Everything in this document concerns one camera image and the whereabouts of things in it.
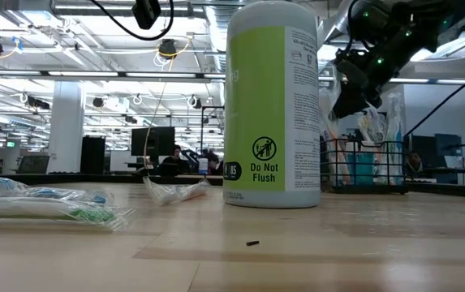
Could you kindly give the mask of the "blue panel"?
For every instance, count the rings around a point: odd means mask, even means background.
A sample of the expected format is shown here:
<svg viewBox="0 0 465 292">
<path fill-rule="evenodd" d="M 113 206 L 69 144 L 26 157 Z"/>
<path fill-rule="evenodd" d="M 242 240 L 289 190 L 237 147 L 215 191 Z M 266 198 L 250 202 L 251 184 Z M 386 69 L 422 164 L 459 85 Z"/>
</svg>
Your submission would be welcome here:
<svg viewBox="0 0 465 292">
<path fill-rule="evenodd" d="M 437 155 L 440 167 L 451 169 L 463 166 L 463 150 L 460 147 L 462 139 L 460 135 L 436 134 Z"/>
</svg>

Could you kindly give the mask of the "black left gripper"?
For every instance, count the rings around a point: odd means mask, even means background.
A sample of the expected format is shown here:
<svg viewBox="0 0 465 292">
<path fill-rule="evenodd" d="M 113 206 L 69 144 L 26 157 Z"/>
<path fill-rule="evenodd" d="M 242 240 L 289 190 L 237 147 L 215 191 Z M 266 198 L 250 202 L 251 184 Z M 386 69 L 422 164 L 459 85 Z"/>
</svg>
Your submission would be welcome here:
<svg viewBox="0 0 465 292">
<path fill-rule="evenodd" d="M 139 28 L 149 30 L 161 14 L 158 0 L 135 0 L 131 11 Z"/>
</svg>

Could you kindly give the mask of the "silver ventilation duct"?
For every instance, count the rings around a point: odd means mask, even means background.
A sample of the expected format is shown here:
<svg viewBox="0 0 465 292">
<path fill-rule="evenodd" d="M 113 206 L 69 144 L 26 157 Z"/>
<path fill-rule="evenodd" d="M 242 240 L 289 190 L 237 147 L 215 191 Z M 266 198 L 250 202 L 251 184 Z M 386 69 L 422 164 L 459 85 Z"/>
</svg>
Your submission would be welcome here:
<svg viewBox="0 0 465 292">
<path fill-rule="evenodd" d="M 231 17 L 237 11 L 232 6 L 206 6 L 205 14 L 209 22 L 209 36 L 213 55 L 214 66 L 217 72 L 226 71 L 226 39 L 227 29 Z"/>
</svg>

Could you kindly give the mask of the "green white wipes canister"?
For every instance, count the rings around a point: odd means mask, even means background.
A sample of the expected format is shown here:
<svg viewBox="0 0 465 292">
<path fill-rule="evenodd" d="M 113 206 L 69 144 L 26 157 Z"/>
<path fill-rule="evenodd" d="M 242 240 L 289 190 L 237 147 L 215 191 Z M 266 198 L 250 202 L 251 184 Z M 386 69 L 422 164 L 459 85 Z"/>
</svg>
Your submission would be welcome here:
<svg viewBox="0 0 465 292">
<path fill-rule="evenodd" d="M 249 4 L 226 40 L 223 196 L 311 208 L 321 193 L 316 19 L 293 2 Z"/>
</svg>

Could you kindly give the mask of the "dark grey seat back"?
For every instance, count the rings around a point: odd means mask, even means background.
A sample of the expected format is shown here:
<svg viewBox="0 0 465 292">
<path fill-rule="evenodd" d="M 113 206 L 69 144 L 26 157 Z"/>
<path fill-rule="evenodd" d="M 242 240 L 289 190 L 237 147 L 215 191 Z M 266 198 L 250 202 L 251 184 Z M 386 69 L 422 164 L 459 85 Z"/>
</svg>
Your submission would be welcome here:
<svg viewBox="0 0 465 292">
<path fill-rule="evenodd" d="M 17 174 L 45 174 L 50 161 L 49 156 L 23 156 L 15 172 Z"/>
</svg>

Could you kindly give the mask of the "blue toothbrush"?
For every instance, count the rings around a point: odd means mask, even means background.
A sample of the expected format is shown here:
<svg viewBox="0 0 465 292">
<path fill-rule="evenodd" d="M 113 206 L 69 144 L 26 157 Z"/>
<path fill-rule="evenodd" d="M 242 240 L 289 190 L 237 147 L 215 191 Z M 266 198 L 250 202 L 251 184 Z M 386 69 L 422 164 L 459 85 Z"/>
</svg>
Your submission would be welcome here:
<svg viewBox="0 0 465 292">
<path fill-rule="evenodd" d="M 338 119 L 333 112 L 336 96 L 328 88 L 319 90 L 319 112 L 321 125 L 325 128 L 330 138 L 338 137 Z"/>
<path fill-rule="evenodd" d="M 102 190 L 76 190 L 55 187 L 30 187 L 22 182 L 0 177 L 0 197 L 32 197 L 57 200 L 74 200 L 94 204 L 114 203 L 114 196 Z"/>
</svg>

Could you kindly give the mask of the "long ceiling light strip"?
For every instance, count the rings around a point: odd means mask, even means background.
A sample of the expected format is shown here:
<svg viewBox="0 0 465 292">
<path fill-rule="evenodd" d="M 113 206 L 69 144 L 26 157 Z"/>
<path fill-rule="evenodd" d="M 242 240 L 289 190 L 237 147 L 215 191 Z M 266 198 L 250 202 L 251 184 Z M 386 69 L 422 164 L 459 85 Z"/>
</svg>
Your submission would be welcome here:
<svg viewBox="0 0 465 292">
<path fill-rule="evenodd" d="M 393 78 L 392 84 L 443 84 L 443 85 L 463 85 L 465 79 L 419 79 L 419 78 Z"/>
<path fill-rule="evenodd" d="M 133 78 L 175 78 L 175 79 L 224 79 L 222 73 L 184 73 L 184 72 L 127 72 L 127 71 L 30 71 L 30 70 L 0 70 L 0 76 L 31 76 L 31 77 L 133 77 Z"/>
</svg>

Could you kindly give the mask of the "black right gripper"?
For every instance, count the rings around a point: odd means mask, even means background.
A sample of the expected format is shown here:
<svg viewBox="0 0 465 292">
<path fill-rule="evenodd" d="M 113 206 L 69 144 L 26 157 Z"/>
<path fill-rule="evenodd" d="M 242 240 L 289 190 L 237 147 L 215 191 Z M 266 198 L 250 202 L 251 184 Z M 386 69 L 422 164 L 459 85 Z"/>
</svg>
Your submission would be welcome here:
<svg viewBox="0 0 465 292">
<path fill-rule="evenodd" d="M 345 118 L 370 105 L 379 108 L 382 105 L 381 88 L 398 72 L 392 59 L 374 50 L 339 49 L 333 65 L 345 78 L 332 109 L 335 118 Z"/>
</svg>

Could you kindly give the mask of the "person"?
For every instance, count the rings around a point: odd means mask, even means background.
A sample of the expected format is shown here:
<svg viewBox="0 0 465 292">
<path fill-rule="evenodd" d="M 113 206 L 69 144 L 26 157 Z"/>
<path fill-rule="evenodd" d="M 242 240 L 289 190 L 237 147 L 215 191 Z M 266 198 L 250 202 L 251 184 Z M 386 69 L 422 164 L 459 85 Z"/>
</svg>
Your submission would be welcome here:
<svg viewBox="0 0 465 292">
<path fill-rule="evenodd" d="M 413 176 L 423 171 L 423 164 L 421 157 L 417 151 L 411 151 L 407 156 L 407 174 Z"/>
<path fill-rule="evenodd" d="M 181 148 L 178 145 L 174 146 L 174 151 L 171 156 L 165 158 L 160 164 L 160 175 L 174 177 L 179 174 L 188 174 L 190 170 L 189 163 L 181 156 Z"/>
</svg>

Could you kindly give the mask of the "black aluminium frame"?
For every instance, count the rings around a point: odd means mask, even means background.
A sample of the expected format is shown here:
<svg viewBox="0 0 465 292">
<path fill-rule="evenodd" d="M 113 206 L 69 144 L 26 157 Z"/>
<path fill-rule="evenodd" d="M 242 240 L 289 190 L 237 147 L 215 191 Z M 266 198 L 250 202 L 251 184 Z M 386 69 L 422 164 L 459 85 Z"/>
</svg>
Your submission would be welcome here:
<svg viewBox="0 0 465 292">
<path fill-rule="evenodd" d="M 1 174 L 15 181 L 28 185 L 55 184 L 55 183 L 142 183 L 138 175 L 97 175 L 97 174 Z M 372 185 L 372 186 L 330 186 L 323 182 L 323 191 L 338 194 L 398 194 L 403 190 L 408 192 L 421 192 L 439 195 L 454 195 L 465 197 L 465 186 L 438 183 L 406 182 L 404 186 Z"/>
</svg>

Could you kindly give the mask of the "white pillar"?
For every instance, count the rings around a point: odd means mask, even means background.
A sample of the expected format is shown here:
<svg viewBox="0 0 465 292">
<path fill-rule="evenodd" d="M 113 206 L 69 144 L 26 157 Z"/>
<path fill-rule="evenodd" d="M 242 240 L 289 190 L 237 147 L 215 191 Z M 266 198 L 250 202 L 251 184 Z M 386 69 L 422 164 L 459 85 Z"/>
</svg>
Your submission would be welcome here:
<svg viewBox="0 0 465 292">
<path fill-rule="evenodd" d="M 80 82 L 56 81 L 50 120 L 47 172 L 80 171 L 85 96 Z"/>
</svg>

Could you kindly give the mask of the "small white cap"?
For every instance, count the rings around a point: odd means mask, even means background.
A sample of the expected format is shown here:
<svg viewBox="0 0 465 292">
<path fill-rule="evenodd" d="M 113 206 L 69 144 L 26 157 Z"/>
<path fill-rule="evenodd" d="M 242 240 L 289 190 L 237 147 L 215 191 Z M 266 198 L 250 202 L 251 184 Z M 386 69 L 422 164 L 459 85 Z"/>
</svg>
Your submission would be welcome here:
<svg viewBox="0 0 465 292">
<path fill-rule="evenodd" d="M 355 183 L 357 185 L 373 185 L 374 161 L 372 152 L 356 154 Z"/>
</svg>

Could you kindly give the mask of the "green toothbrush in wrapper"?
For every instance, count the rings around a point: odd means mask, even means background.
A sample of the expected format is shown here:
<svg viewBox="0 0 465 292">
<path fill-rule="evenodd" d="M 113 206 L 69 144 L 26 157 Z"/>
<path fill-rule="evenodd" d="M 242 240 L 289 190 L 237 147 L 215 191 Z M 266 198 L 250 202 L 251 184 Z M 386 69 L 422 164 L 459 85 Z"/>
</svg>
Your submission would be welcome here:
<svg viewBox="0 0 465 292">
<path fill-rule="evenodd" d="M 89 230 L 114 232 L 127 227 L 131 208 L 84 201 L 0 197 L 0 230 Z"/>
</svg>

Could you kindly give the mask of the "black monitor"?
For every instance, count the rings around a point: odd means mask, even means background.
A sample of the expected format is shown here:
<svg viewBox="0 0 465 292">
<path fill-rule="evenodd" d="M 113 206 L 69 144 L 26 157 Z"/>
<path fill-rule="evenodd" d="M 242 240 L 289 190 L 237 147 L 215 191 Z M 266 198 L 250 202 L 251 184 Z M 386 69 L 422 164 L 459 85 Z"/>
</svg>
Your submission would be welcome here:
<svg viewBox="0 0 465 292">
<path fill-rule="evenodd" d="M 433 136 L 413 135 L 410 150 L 419 154 L 424 167 L 430 168 L 436 165 L 437 141 Z"/>
<path fill-rule="evenodd" d="M 174 152 L 174 127 L 136 128 L 131 130 L 132 156 L 169 156 Z"/>
</svg>

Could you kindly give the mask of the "black cabinet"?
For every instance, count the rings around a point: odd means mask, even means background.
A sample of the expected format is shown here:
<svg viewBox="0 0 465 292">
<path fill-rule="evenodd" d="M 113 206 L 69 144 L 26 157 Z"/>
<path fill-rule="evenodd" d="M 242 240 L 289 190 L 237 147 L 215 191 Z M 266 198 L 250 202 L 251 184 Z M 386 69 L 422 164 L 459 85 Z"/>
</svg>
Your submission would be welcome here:
<svg viewBox="0 0 465 292">
<path fill-rule="evenodd" d="M 82 141 L 80 173 L 103 174 L 105 138 L 85 136 Z"/>
</svg>

